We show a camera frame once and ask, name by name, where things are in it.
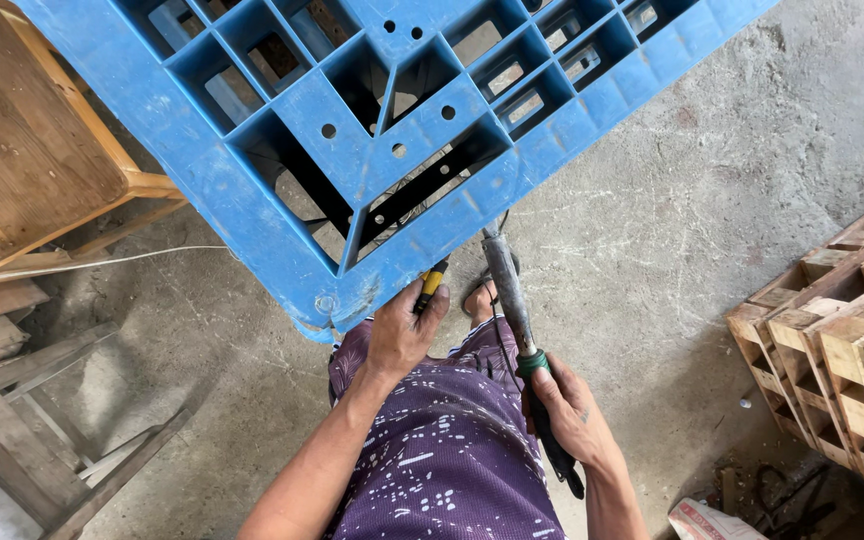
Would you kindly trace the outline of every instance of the plastic pallet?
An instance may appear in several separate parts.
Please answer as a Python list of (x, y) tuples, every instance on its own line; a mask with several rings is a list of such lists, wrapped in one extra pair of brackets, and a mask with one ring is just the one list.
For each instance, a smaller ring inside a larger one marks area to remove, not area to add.
[[(325, 341), (776, 1), (17, 4)], [(498, 42), (470, 59), (473, 33)], [(316, 216), (277, 195), (286, 169)]]

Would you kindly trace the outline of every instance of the person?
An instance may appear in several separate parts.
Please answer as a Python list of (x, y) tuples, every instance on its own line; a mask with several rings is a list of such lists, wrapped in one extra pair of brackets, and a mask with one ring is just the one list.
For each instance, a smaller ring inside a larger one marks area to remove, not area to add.
[[(409, 284), (336, 346), (333, 408), (258, 499), (239, 540), (566, 537), (519, 391), (515, 339), (494, 316), (495, 284), (464, 301), (471, 330), (447, 358), (427, 353), (450, 289), (440, 285), (416, 316), (422, 285)], [(551, 373), (536, 370), (532, 385), (582, 465), (588, 537), (648, 538), (589, 386), (547, 357)]]

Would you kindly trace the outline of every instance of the foot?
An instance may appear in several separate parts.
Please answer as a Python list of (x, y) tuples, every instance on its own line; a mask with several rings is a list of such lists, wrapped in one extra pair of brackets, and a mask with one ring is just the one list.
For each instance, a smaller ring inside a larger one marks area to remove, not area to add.
[(498, 297), (496, 282), (489, 279), (479, 285), (472, 294), (465, 299), (464, 308), (472, 314), (472, 328), (489, 320), (492, 317), (492, 299)]

